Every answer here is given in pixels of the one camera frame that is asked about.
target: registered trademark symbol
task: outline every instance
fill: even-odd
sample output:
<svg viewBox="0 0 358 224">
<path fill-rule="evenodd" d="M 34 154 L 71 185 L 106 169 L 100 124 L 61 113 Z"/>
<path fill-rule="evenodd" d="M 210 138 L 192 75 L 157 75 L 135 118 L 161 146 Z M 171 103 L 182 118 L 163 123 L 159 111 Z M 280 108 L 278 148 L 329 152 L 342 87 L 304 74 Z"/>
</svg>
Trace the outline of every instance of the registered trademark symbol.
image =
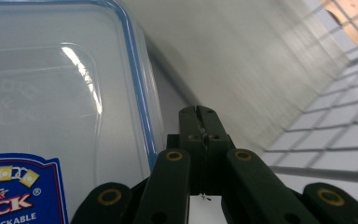
<svg viewBox="0 0 358 224">
<path fill-rule="evenodd" d="M 42 193 L 42 189 L 40 189 L 40 188 L 34 189 L 34 191 L 33 191 L 34 196 L 39 196 L 41 193 Z"/>
</svg>

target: brass ring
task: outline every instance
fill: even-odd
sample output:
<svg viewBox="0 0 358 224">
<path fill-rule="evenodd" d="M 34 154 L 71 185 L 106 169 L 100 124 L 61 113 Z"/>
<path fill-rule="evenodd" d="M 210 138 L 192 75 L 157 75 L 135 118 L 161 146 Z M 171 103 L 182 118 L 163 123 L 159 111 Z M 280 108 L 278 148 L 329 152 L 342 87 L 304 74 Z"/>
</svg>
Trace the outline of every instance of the brass ring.
<svg viewBox="0 0 358 224">
<path fill-rule="evenodd" d="M 238 160 L 242 161 L 249 161 L 252 159 L 252 155 L 245 151 L 236 151 L 235 157 L 237 157 Z"/>
<path fill-rule="evenodd" d="M 334 196 L 336 199 L 328 199 L 324 196 L 325 193 L 331 194 L 332 196 Z M 320 199 L 322 199 L 325 203 L 328 203 L 330 205 L 333 206 L 342 206 L 345 204 L 344 199 L 337 193 L 335 193 L 334 191 L 330 190 L 330 189 L 319 189 L 318 190 L 318 196 Z"/>
<path fill-rule="evenodd" d="M 104 196 L 106 196 L 106 194 L 109 194 L 109 193 L 115 193 L 116 197 L 114 199 L 106 200 L 104 198 Z M 98 203 L 100 203 L 104 206 L 109 206 L 109 205 L 115 204 L 118 201 L 120 201 L 120 199 L 121 199 L 121 192 L 118 189 L 106 189 L 103 192 L 101 192 L 100 195 L 98 195 Z"/>
<path fill-rule="evenodd" d="M 169 160 L 169 161 L 179 161 L 183 158 L 182 153 L 178 152 L 178 151 L 171 151 L 169 153 L 167 153 L 165 155 L 165 157 Z"/>
</svg>

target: transparent lid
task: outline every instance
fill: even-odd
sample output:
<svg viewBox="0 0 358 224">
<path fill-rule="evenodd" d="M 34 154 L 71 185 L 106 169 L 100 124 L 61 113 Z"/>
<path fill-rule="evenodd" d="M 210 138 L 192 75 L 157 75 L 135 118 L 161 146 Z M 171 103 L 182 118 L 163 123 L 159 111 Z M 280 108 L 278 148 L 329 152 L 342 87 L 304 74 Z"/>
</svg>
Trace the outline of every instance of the transparent lid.
<svg viewBox="0 0 358 224">
<path fill-rule="evenodd" d="M 116 2 L 0 2 L 0 153 L 59 158 L 69 217 L 162 149 L 142 34 Z"/>
</svg>

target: yellow square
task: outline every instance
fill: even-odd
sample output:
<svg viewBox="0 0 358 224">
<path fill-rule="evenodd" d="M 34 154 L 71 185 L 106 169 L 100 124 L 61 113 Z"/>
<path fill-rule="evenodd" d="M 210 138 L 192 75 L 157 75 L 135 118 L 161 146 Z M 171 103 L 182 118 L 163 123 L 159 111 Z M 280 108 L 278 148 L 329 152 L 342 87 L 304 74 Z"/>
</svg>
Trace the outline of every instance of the yellow square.
<svg viewBox="0 0 358 224">
<path fill-rule="evenodd" d="M 39 178 L 39 174 L 32 170 L 28 170 L 28 172 L 20 180 L 20 183 L 30 188 L 34 182 L 36 182 L 37 178 Z"/>
<path fill-rule="evenodd" d="M 13 166 L 0 166 L 0 182 L 10 181 L 13 173 Z"/>
</svg>

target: plastic container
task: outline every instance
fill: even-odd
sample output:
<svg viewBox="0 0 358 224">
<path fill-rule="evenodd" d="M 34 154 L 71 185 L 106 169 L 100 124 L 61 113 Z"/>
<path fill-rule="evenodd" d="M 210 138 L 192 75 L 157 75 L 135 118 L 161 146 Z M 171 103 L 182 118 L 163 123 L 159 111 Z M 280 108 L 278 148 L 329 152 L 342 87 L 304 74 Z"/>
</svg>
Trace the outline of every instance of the plastic container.
<svg viewBox="0 0 358 224">
<path fill-rule="evenodd" d="M 72 218 L 162 150 L 143 33 L 115 1 L 0 2 L 0 153 L 59 158 Z"/>
</svg>

